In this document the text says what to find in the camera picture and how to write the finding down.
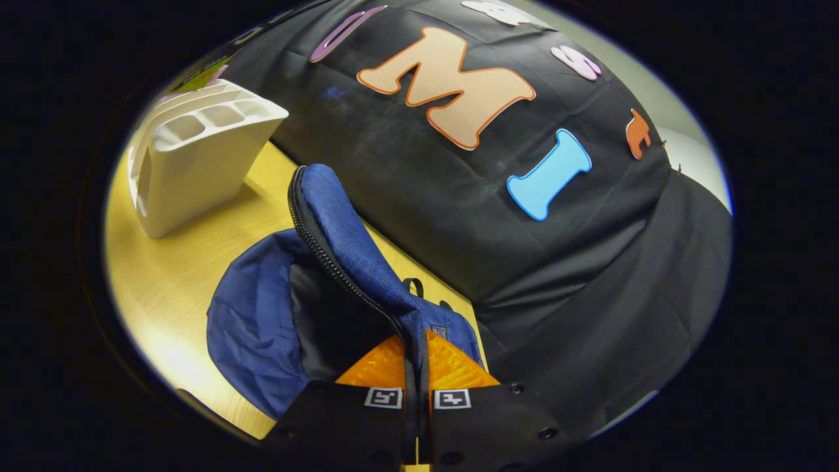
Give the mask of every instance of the black strap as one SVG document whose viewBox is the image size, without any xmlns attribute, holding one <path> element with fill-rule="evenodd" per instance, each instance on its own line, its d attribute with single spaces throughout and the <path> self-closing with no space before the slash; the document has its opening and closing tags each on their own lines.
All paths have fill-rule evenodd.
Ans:
<svg viewBox="0 0 839 472">
<path fill-rule="evenodd" d="M 411 284 L 414 284 L 414 286 L 416 286 L 417 296 L 419 298 L 425 298 L 425 289 L 423 289 L 422 287 L 422 281 L 420 279 L 417 279 L 416 277 L 408 277 L 407 279 L 404 279 L 402 281 L 402 285 L 404 285 L 405 288 L 408 289 L 408 291 L 411 291 Z"/>
</svg>

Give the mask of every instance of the black fabric cover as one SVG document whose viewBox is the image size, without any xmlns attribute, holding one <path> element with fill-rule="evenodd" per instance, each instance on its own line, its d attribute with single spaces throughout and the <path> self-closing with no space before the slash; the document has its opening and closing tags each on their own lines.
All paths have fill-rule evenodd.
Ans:
<svg viewBox="0 0 839 472">
<path fill-rule="evenodd" d="M 326 58 L 309 61 L 345 18 L 385 3 Z M 454 96 L 408 107 L 413 72 L 393 95 L 356 78 L 426 26 L 467 41 L 463 71 L 506 67 L 536 91 L 500 113 L 475 150 L 425 116 Z M 581 77 L 551 54 L 561 45 L 602 74 Z M 727 277 L 729 213 L 671 170 L 643 106 L 606 65 L 537 18 L 513 27 L 455 1 L 336 1 L 256 39 L 225 78 L 289 110 L 272 141 L 301 164 L 328 164 L 368 222 L 468 297 L 492 374 L 535 384 L 578 438 L 658 390 L 707 330 Z M 630 109 L 651 128 L 641 160 L 627 145 Z M 592 167 L 538 222 L 506 181 L 539 163 L 559 128 L 576 136 Z"/>
</svg>

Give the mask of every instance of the wooden table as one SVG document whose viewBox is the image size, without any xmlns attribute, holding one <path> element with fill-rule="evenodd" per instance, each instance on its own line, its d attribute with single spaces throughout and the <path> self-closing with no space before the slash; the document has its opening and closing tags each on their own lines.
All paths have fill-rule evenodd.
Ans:
<svg viewBox="0 0 839 472">
<path fill-rule="evenodd" d="M 147 238 L 140 228 L 128 192 L 126 165 L 124 155 L 109 192 L 105 223 L 107 273 L 126 329 L 173 388 L 189 391 L 246 433 L 263 438 L 275 421 L 233 389 L 210 360 L 206 311 L 236 257 L 269 234 L 294 226 L 286 192 L 297 165 L 266 144 L 233 201 L 161 239 Z M 419 278 L 428 300 L 449 302 L 477 334 L 466 298 L 375 230 L 369 226 L 367 230 L 400 279 Z M 485 359 L 482 346 L 481 356 Z"/>
</svg>

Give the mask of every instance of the white plastic holder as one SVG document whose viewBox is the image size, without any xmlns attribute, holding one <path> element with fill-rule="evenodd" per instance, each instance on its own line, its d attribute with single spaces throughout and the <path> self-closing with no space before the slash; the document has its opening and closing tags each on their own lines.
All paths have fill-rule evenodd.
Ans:
<svg viewBox="0 0 839 472">
<path fill-rule="evenodd" d="M 231 82 L 160 103 L 129 149 L 128 187 L 140 226 L 162 238 L 231 201 L 274 130 L 289 116 Z"/>
</svg>

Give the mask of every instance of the black zipper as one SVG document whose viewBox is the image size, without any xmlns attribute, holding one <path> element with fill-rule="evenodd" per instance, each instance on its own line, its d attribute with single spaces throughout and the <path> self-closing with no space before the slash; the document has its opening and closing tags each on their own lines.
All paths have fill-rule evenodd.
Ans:
<svg viewBox="0 0 839 472">
<path fill-rule="evenodd" d="M 291 178 L 291 185 L 289 185 L 289 209 L 291 210 L 291 220 L 294 222 L 294 229 L 297 230 L 298 236 L 309 246 L 312 254 L 315 256 L 320 267 L 329 275 L 332 280 L 338 284 L 344 291 L 356 297 L 359 301 L 370 307 L 376 313 L 382 315 L 399 336 L 402 344 L 405 346 L 405 354 L 408 354 L 408 342 L 405 337 L 404 329 L 399 319 L 394 315 L 384 311 L 381 305 L 376 303 L 368 294 L 364 293 L 355 282 L 352 281 L 349 275 L 338 265 L 335 255 L 331 249 L 328 249 L 326 240 L 320 233 L 320 228 L 315 219 L 304 211 L 308 210 L 304 207 L 306 204 L 302 197 L 302 189 L 300 188 L 300 180 L 303 176 L 305 165 L 302 165 L 294 171 L 294 176 Z"/>
</svg>

